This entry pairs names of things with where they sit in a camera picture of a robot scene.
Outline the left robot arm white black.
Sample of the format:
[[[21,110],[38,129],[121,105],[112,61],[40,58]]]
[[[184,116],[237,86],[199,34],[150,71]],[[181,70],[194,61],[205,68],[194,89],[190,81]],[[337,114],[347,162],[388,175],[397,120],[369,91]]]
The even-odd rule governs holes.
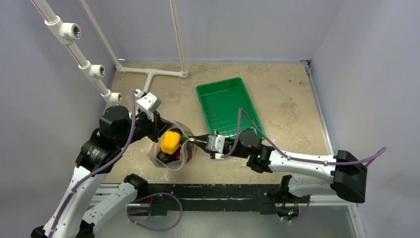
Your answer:
[[[131,143],[144,137],[157,142],[173,125],[162,119],[159,112],[133,108],[132,115],[124,106],[105,110],[99,127],[81,147],[59,206],[45,225],[33,229],[32,238],[94,238],[123,205],[146,200],[148,183],[140,176],[129,175],[115,193],[88,208],[95,192]]]

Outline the green orange mango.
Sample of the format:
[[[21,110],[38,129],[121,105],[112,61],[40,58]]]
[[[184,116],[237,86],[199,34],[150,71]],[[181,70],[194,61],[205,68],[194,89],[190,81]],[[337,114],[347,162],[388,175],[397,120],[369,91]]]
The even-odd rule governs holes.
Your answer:
[[[180,144],[183,145],[188,139],[189,139],[189,136],[187,136],[186,134],[181,134]]]

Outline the clear zip top bag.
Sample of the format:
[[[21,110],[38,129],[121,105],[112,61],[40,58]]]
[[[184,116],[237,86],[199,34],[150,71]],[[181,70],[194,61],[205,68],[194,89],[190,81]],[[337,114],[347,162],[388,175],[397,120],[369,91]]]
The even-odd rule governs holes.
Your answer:
[[[196,145],[190,140],[193,135],[189,127],[173,121],[172,127],[153,143],[148,153],[149,160],[158,168],[180,170],[194,157]]]

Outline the yellow bell pepper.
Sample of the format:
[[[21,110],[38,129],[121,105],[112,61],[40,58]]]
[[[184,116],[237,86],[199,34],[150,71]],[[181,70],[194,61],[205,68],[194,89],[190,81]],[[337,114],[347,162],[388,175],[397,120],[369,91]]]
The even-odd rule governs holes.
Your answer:
[[[161,140],[160,150],[163,153],[172,155],[178,149],[181,141],[181,134],[177,131],[167,131]]]

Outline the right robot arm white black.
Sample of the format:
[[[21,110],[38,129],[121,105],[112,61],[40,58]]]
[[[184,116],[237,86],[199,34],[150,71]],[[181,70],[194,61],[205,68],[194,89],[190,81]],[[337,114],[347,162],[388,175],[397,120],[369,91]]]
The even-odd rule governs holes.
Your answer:
[[[257,173],[284,173],[278,195],[285,202],[307,195],[337,195],[352,203],[366,200],[367,167],[348,151],[324,156],[280,153],[264,145],[249,128],[236,139],[215,132],[192,136],[189,141],[211,159],[224,159],[226,155],[245,158],[246,165]]]

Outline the purple eggplant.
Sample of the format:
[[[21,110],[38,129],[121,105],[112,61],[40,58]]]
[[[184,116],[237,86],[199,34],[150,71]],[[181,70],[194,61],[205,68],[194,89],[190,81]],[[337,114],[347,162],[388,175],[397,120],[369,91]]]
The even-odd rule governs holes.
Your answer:
[[[167,154],[162,151],[157,153],[156,158],[164,164],[168,164],[174,161],[172,154]]]

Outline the dark red apple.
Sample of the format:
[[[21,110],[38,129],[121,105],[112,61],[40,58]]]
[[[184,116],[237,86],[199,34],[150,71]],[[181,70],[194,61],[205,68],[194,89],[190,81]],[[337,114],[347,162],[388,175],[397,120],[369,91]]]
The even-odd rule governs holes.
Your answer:
[[[184,161],[184,152],[181,148],[178,148],[173,154],[173,161]]]

